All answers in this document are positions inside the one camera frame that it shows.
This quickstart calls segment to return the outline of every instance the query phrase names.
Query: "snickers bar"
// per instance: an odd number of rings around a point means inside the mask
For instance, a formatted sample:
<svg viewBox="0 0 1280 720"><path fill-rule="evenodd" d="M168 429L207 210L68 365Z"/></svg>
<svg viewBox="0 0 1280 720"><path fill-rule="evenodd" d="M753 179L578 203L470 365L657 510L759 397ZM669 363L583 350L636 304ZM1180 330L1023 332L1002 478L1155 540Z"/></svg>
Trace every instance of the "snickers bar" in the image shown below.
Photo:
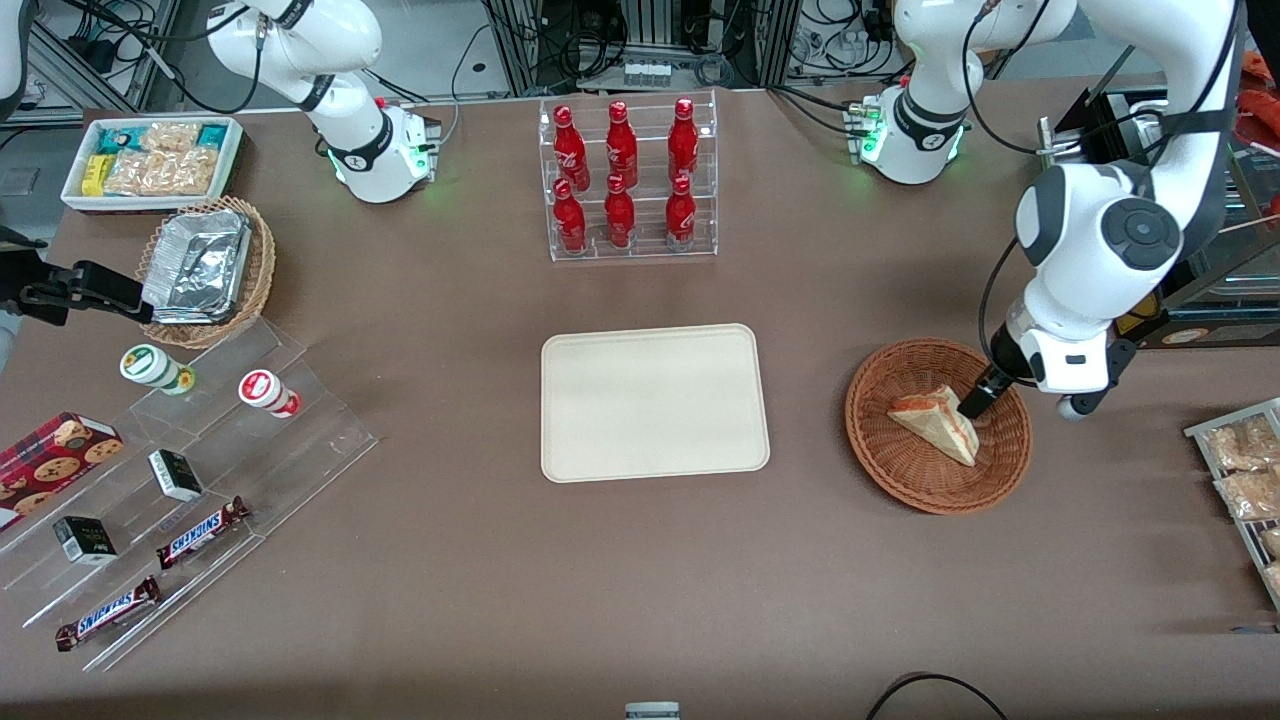
<svg viewBox="0 0 1280 720"><path fill-rule="evenodd" d="M173 568L182 556L195 552L209 541L223 534L246 515L248 515L248 509L244 507L244 501L237 495L230 502L219 507L218 512L205 518L198 525L178 536L178 539L157 550L156 555L160 557L160 569L168 570Z"/></svg>
<svg viewBox="0 0 1280 720"><path fill-rule="evenodd" d="M67 652L87 641L93 633L119 623L122 618L147 603L160 603L160 585L147 575L142 584L79 619L58 628L58 652Z"/></svg>

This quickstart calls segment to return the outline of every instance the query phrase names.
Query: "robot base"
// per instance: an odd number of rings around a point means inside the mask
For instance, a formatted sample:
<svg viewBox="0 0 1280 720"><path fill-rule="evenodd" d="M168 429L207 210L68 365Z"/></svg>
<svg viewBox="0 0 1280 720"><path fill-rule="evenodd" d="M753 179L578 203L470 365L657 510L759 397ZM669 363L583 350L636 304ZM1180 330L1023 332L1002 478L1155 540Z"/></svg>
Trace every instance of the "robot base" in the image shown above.
<svg viewBox="0 0 1280 720"><path fill-rule="evenodd" d="M901 94L901 87L891 87L879 95L868 95L861 105L845 113L846 129L867 133L865 137L849 138L849 155L855 165L870 165L893 182L923 184L938 177L942 168L955 159L964 128L956 129L950 146L920 150L893 117L893 104ZM943 136L937 137L945 142Z"/></svg>
<svg viewBox="0 0 1280 720"><path fill-rule="evenodd" d="M384 108L392 120L392 141L370 169L353 172L334 160L338 179L365 202L390 202L419 183L435 179L440 155L440 126L428 126L421 115L401 108Z"/></svg>

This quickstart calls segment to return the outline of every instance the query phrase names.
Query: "white bottle with green cap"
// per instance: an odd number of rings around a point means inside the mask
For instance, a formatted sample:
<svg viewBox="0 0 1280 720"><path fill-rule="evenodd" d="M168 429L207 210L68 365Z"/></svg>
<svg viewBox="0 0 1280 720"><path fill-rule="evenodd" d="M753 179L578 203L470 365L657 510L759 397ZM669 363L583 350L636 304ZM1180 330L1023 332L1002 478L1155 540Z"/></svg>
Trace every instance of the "white bottle with green cap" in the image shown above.
<svg viewBox="0 0 1280 720"><path fill-rule="evenodd" d="M120 357L120 374L165 395L182 395L196 387L196 373L154 345L136 345Z"/></svg>

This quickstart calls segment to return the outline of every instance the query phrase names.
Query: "white device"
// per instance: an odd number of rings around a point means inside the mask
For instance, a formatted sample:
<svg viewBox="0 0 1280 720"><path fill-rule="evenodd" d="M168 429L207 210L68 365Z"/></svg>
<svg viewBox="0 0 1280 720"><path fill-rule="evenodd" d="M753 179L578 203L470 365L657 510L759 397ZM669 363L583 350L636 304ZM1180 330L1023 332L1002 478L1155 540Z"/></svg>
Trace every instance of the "white device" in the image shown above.
<svg viewBox="0 0 1280 720"><path fill-rule="evenodd" d="M1047 4L1039 22L1036 15ZM1007 0L978 23L964 55L964 36L989 1L902 0L893 8L893 27L915 54L910 83L868 95L854 108L856 129L867 132L859 159L891 181L920 184L938 177L956 156L969 110L969 87L978 92L983 69L978 53L1007 50L1034 31L1027 44L1057 37L1075 14L1076 0ZM1155 17L1144 13L1143 17Z"/></svg>
<svg viewBox="0 0 1280 720"><path fill-rule="evenodd" d="M1164 119L1180 132L1167 137L1151 168L1055 165L1027 190L1015 228L1036 277L992 338L997 368L965 398L965 415L975 418L989 406L1012 382L1010 373L1066 396L1059 410L1069 419L1092 411L1128 364L1114 352L1120 343L1108 343L1111 322L1155 290L1184 250L1198 249L1221 228L1222 199L1206 190L1224 172L1219 149L1234 120L1222 111L1234 99L1239 67L1234 5L1079 0L1097 29L1146 51L1165 70ZM1216 67L1224 45L1226 60ZM916 87L914 79L909 87ZM1201 115L1187 122L1192 111ZM920 167L908 155L899 159Z"/></svg>
<svg viewBox="0 0 1280 720"><path fill-rule="evenodd" d="M210 10L214 27L246 4ZM342 181L366 202L389 202L435 179L440 128L381 106L355 74L378 60L383 32L360 0L253 0L251 12L209 36L227 68L298 105L329 145Z"/></svg>

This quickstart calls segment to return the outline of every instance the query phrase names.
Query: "small black box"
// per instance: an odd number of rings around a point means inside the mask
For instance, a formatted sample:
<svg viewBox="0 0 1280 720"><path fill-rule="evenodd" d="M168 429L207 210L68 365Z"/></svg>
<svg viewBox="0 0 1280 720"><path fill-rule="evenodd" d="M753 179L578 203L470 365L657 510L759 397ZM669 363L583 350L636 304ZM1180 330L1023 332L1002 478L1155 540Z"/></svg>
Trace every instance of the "small black box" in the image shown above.
<svg viewBox="0 0 1280 720"><path fill-rule="evenodd" d="M151 462L151 474L160 483L160 492L169 497L195 502L205 492L191 464L182 455L172 450L157 450L147 456L147 460Z"/></svg>
<svg viewBox="0 0 1280 720"><path fill-rule="evenodd" d="M115 560L115 546L106 537L101 520L68 515L54 523L54 534L63 552L72 562L82 565L106 565Z"/></svg>

